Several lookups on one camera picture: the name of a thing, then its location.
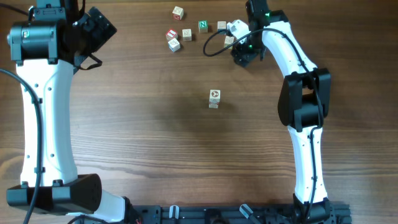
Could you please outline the yellow-sided S block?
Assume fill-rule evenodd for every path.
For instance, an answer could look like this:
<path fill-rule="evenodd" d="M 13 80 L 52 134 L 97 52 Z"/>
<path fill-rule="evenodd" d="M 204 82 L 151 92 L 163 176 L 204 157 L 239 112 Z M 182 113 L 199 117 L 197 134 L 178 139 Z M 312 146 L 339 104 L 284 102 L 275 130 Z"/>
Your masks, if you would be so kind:
<path fill-rule="evenodd" d="M 233 46 L 232 46 L 233 42 L 234 42 L 234 37 L 233 36 L 226 36 L 225 40 L 224 40 L 224 48 L 232 49 L 233 48 Z"/>

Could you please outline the green N block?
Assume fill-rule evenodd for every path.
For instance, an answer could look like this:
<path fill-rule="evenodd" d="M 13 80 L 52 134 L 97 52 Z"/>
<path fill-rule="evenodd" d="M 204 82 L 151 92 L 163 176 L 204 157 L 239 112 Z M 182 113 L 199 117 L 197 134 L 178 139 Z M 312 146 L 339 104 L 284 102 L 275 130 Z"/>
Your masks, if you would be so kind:
<path fill-rule="evenodd" d="M 201 20 L 198 21 L 198 30 L 199 33 L 207 33 L 208 32 L 208 21 L 207 20 Z"/>

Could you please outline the white mushroom picture block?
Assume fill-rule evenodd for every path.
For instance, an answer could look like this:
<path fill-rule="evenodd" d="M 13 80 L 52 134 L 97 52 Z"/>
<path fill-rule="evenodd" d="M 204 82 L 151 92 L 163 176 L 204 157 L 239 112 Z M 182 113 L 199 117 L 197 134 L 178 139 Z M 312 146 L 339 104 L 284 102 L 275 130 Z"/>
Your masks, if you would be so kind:
<path fill-rule="evenodd" d="M 219 103 L 212 103 L 212 102 L 209 102 L 209 108 L 218 109 L 218 107 L 219 107 Z"/>

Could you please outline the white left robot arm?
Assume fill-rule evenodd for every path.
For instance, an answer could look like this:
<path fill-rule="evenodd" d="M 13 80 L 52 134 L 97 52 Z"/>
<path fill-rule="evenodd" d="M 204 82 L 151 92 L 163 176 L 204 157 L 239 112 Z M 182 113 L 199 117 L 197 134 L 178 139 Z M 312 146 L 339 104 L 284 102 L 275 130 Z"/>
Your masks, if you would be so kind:
<path fill-rule="evenodd" d="M 82 63 L 95 57 L 115 26 L 84 1 L 41 0 L 7 36 L 12 78 L 21 84 L 24 107 L 24 163 L 20 183 L 6 192 L 9 206 L 33 213 L 69 215 L 74 223 L 140 223 L 126 197 L 102 187 L 97 174 L 79 174 L 70 136 L 70 88 Z"/>

